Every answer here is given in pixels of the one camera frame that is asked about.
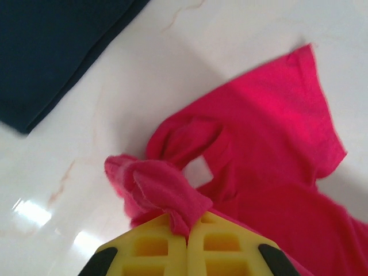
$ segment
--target dark teal cloth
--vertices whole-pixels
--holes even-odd
[[[0,120],[29,133],[148,1],[0,0]]]

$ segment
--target white marble floor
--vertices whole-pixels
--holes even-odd
[[[219,84],[312,42],[348,156],[321,190],[368,221],[368,1],[151,0],[27,137],[0,126],[0,275],[77,275],[128,230],[103,172]]]

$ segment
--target yellow plastic object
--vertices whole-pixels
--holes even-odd
[[[117,248],[106,276],[273,276],[258,245],[271,240],[212,213],[191,230],[188,246],[162,215],[104,244]]]

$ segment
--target pink t-shirt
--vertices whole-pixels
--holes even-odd
[[[302,275],[368,275],[368,225],[316,186],[345,155],[310,45],[193,102],[164,121],[146,149],[216,211],[275,241]],[[119,190],[108,161],[106,172]],[[133,224],[166,212],[131,206]]]

